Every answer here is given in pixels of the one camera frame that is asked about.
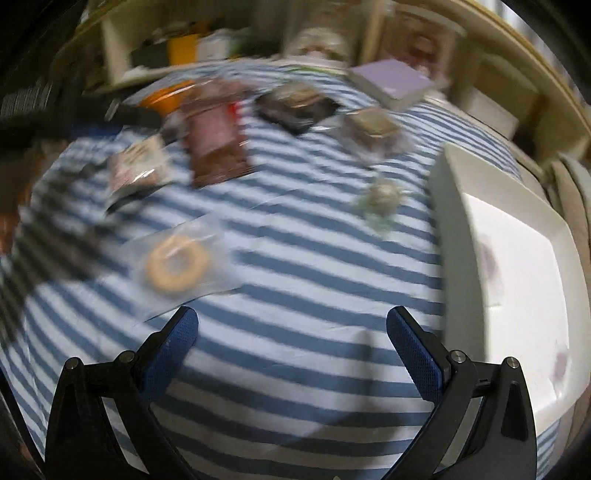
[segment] metal screw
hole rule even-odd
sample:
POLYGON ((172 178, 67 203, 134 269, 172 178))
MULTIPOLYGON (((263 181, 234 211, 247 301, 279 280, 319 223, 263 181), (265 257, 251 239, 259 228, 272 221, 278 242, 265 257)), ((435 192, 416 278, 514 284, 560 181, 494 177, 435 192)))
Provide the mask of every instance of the metal screw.
POLYGON ((119 362, 122 364, 128 364, 135 358, 135 352, 131 350, 126 350, 125 352, 119 355, 119 362))
POLYGON ((453 350, 449 356, 454 362, 458 364, 462 364, 466 361, 466 354, 461 350, 453 350))
POLYGON ((80 363, 80 359, 73 356, 72 358, 69 358, 68 360, 66 360, 66 368, 68 370, 74 370, 78 366, 79 363, 80 363))
POLYGON ((507 357, 507 365, 509 365, 511 368, 519 368, 519 360, 512 356, 507 357))

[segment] donut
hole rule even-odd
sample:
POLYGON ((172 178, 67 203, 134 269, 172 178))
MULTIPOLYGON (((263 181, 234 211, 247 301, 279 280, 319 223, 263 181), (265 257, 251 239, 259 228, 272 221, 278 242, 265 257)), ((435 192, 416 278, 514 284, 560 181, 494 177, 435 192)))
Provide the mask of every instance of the donut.
POLYGON ((209 254, 201 243, 184 235, 173 235, 148 254, 146 275, 151 285, 167 294, 181 293, 196 285, 209 266, 209 254))

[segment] brown snack package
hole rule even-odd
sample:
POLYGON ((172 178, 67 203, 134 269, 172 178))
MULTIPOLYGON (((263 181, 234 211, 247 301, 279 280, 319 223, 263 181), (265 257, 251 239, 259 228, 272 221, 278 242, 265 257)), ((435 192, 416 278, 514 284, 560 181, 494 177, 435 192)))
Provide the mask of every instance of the brown snack package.
POLYGON ((390 151, 402 127, 379 107, 368 107, 345 115, 345 133, 369 151, 390 151))
POLYGON ((193 185, 241 177, 252 172, 243 148, 245 139, 238 130, 233 102, 249 92, 242 82, 207 79, 196 83, 181 104, 189 134, 193 185))
POLYGON ((332 116, 340 105, 306 82, 287 82, 255 100, 259 116, 293 135, 332 116))

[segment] white box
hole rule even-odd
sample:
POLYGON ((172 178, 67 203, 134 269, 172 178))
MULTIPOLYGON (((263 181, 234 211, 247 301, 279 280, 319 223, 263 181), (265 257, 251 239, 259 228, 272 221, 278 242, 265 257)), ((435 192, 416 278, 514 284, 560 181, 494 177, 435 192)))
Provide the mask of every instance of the white box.
POLYGON ((519 125, 519 120, 516 117, 475 88, 470 93, 466 113, 499 132, 508 140, 513 138, 519 125))
POLYGON ((472 360, 516 357, 538 434, 591 372, 591 314, 565 221, 520 182, 446 144, 429 178, 446 286, 444 344, 472 360))

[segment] striped bedsheet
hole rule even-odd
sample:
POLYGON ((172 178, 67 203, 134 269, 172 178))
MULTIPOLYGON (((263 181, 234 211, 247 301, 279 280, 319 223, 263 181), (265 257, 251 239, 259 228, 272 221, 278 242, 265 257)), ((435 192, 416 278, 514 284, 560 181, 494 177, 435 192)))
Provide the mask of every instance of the striped bedsheet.
MULTIPOLYGON (((374 103, 333 76, 241 62, 172 74, 129 101, 208 74, 269 88, 304 79, 345 109, 374 103)), ((251 100, 239 113, 256 165, 241 179, 190 188, 187 156, 173 144, 177 181, 107 216, 105 159, 143 138, 126 130, 78 139, 37 184, 13 252, 1 260, 0 365, 42 453, 64 361, 110 361, 170 317, 135 320, 137 299, 118 246, 208 212, 223 220, 243 286, 190 302, 199 339, 152 407, 202 478, 378 479, 425 422, 431 404, 419 397, 384 326, 387 311, 405 305, 424 327, 444 328, 429 169, 451 141, 518 178, 508 149, 426 103, 397 114, 415 150, 376 169, 413 195, 381 239, 352 208, 373 172, 329 137, 295 139, 261 121, 251 100)), ((540 436, 540 473, 555 434, 540 436)))

